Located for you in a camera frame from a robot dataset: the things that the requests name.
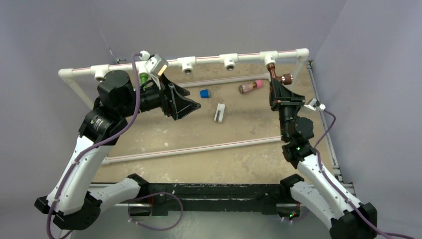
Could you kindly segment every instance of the tan tabletop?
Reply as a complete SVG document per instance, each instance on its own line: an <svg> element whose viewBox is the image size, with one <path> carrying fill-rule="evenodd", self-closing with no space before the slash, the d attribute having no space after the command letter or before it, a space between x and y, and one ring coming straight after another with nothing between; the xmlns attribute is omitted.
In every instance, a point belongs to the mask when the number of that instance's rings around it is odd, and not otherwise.
<svg viewBox="0 0 422 239"><path fill-rule="evenodd" d="M278 64L278 75L290 73L294 65ZM166 76L175 83L211 80L217 78L256 75L267 72L263 64L237 64L229 72L221 64L199 65L192 75L181 73L180 68L169 68ZM179 121L154 109L138 115L135 124L120 137L110 157L181 149L210 144L228 143L280 135L278 112L269 107L269 82L247 94L240 94L241 83L227 83L187 88L189 98L201 104ZM304 95L314 96L311 80L305 66L289 88ZM200 98L199 90L209 89L211 97ZM223 123L215 123L218 103L226 104ZM301 109L300 116L314 122L314 145L324 133L319 112ZM285 161L281 146L270 143L217 151L193 153L163 158L143 159L101 166L94 182L118 182L137 173L149 182L157 183L279 183L281 179L298 173ZM318 147L324 164L332 168L328 144Z"/></svg>

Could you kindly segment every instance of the blue block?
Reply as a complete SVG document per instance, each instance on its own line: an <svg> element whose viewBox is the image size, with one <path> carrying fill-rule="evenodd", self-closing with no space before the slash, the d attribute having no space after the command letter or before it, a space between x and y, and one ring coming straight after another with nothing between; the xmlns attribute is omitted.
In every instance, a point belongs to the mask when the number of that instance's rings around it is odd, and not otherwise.
<svg viewBox="0 0 422 239"><path fill-rule="evenodd" d="M210 97L210 91L208 89L200 90L199 94L200 94L201 98Z"/></svg>

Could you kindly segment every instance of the green object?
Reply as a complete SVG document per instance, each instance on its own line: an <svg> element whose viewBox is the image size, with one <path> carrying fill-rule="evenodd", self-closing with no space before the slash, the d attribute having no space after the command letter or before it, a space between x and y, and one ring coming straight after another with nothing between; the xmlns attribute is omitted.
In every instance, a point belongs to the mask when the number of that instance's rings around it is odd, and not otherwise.
<svg viewBox="0 0 422 239"><path fill-rule="evenodd" d="M141 79L141 84L144 84L148 80L148 74L141 73L139 74L139 78Z"/></svg>

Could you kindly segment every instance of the white clamp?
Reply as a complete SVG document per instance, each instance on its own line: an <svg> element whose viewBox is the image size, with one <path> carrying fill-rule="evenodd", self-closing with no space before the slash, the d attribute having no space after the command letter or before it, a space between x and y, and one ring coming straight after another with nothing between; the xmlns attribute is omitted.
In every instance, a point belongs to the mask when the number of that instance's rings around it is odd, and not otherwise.
<svg viewBox="0 0 422 239"><path fill-rule="evenodd" d="M159 78L167 69L168 65L169 63L158 54L155 54L154 57L151 57L147 61L140 61L139 64L136 62L139 78L142 78L142 75L146 75L148 78L150 77L159 89L161 89Z"/></svg>
<svg viewBox="0 0 422 239"><path fill-rule="evenodd" d="M151 56L151 54L149 54L149 52L147 52L147 51L141 51L140 53L142 54L142 56L139 57L141 59L141 61L147 61L147 60L149 60L149 57Z"/></svg>
<svg viewBox="0 0 422 239"><path fill-rule="evenodd" d="M316 98L312 98L307 104L304 105L304 107L316 111L317 109L320 111L324 111L326 106L324 104L321 104L319 100Z"/></svg>
<svg viewBox="0 0 422 239"><path fill-rule="evenodd" d="M222 123L224 116L225 104L218 104L217 111L215 112L214 122Z"/></svg>

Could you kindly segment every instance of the pink cap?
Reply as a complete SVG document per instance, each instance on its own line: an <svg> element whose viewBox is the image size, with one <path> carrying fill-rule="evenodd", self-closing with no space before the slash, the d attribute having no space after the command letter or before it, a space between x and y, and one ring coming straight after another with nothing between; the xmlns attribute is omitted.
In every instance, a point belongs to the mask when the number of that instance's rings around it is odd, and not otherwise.
<svg viewBox="0 0 422 239"><path fill-rule="evenodd" d="M262 87L262 80L256 80L255 82L256 82L257 88Z"/></svg>

